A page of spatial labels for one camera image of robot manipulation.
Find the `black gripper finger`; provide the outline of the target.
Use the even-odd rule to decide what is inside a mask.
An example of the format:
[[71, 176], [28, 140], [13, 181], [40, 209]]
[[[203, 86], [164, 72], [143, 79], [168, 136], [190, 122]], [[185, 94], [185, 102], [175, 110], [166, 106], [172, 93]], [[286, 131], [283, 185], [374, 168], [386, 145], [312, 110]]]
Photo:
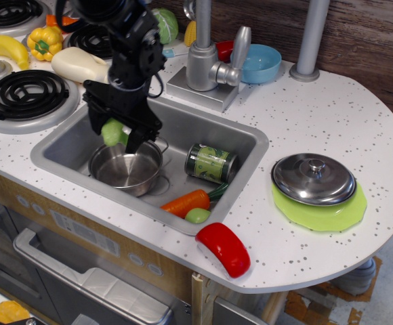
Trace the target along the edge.
[[103, 126], [109, 120], [109, 115], [95, 104], [88, 104], [88, 116], [91, 128], [96, 135], [100, 135]]
[[138, 148], [148, 140], [154, 141], [159, 135], [159, 131], [156, 129], [149, 129], [148, 127], [139, 126], [131, 130], [129, 134], [125, 152], [128, 154], [134, 154]]

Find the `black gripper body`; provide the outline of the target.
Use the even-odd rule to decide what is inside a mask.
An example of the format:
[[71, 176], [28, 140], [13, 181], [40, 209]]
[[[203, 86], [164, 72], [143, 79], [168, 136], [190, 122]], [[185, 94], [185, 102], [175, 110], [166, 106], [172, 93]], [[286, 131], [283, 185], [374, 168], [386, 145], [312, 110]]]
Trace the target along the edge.
[[162, 122], [148, 105], [148, 83], [130, 89], [116, 83], [106, 84], [86, 80], [83, 82], [83, 100], [95, 104], [130, 129], [139, 126], [160, 130]]

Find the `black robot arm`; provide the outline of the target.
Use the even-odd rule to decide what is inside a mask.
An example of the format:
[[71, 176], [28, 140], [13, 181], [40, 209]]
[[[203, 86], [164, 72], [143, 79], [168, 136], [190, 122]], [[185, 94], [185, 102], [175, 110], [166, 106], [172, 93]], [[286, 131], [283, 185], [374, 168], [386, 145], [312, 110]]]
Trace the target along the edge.
[[86, 80], [83, 100], [88, 105], [91, 128], [100, 133], [108, 119], [131, 129], [126, 151], [135, 153], [146, 141], [154, 141], [162, 123], [148, 105], [153, 77], [164, 69], [166, 58], [158, 21], [143, 1], [71, 1], [77, 22], [63, 25], [65, 1], [57, 1], [58, 26], [71, 33], [94, 24], [104, 26], [112, 50], [108, 82]]

